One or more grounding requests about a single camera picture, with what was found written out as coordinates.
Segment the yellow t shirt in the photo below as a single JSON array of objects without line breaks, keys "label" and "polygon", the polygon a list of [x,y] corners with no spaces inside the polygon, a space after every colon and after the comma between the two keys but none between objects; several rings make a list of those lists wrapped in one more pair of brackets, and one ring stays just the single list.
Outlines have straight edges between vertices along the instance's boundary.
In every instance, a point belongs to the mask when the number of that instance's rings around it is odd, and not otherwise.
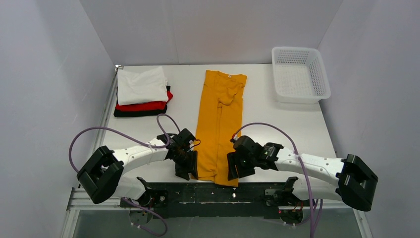
[{"label": "yellow t shirt", "polygon": [[228,180],[227,154],[233,152],[233,133],[242,126],[243,93],[247,76],[207,70],[203,85],[196,138],[199,180],[223,186],[238,186]]}]

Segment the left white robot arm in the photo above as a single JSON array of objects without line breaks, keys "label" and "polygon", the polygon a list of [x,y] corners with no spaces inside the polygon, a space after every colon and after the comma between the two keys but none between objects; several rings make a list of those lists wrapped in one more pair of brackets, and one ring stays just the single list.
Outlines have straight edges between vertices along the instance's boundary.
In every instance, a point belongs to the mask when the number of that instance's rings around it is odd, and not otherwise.
[{"label": "left white robot arm", "polygon": [[116,150],[101,146],[79,170],[77,179],[95,204],[111,197],[130,199],[141,206],[160,203],[160,197],[167,194],[164,190],[154,190],[143,178],[129,178],[126,173],[153,162],[172,160],[175,175],[189,180],[191,175],[197,175],[198,153],[192,149],[196,141],[185,128],[177,134],[158,135],[144,145]]}]

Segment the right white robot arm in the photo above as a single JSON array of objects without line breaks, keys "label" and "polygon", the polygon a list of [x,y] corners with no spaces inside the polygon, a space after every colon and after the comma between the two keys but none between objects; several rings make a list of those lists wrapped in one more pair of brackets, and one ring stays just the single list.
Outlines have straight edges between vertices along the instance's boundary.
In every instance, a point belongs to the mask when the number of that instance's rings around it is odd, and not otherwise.
[{"label": "right white robot arm", "polygon": [[255,174],[255,169],[294,172],[303,178],[289,177],[282,198],[291,201],[326,199],[342,201],[360,211],[370,211],[378,176],[358,156],[345,159],[295,154],[281,144],[258,144],[248,136],[232,138],[233,152],[227,154],[228,180]]}]

